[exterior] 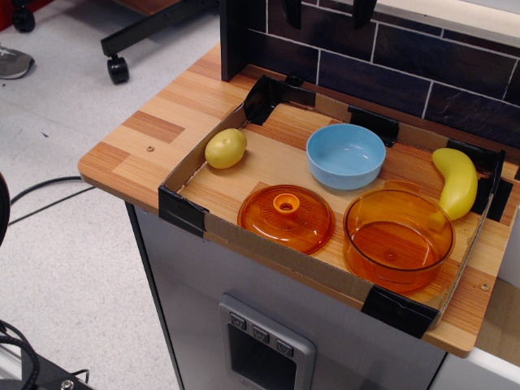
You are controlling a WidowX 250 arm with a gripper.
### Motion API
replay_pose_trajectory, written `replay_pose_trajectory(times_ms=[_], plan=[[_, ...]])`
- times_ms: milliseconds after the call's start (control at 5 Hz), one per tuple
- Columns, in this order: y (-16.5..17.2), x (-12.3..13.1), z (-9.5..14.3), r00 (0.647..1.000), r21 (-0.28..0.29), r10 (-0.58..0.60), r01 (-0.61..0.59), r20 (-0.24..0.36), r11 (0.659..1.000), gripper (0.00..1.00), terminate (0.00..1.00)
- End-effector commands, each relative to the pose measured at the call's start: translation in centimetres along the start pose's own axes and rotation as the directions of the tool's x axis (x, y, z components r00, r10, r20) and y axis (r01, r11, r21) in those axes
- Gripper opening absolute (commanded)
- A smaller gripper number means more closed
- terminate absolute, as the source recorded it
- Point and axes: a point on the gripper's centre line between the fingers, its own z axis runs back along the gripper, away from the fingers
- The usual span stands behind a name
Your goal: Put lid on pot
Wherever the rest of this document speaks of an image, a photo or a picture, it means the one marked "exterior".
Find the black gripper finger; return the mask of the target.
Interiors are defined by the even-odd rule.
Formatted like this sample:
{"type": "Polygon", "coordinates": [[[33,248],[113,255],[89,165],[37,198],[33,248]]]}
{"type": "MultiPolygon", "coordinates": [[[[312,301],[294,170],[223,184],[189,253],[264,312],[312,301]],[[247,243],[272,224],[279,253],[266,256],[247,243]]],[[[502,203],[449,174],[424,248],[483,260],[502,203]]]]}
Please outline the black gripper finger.
{"type": "Polygon", "coordinates": [[[353,1],[353,25],[356,29],[370,23],[376,4],[377,0],[353,1]]]}
{"type": "Polygon", "coordinates": [[[282,7],[287,24],[301,29],[301,0],[282,0],[282,7]]]}

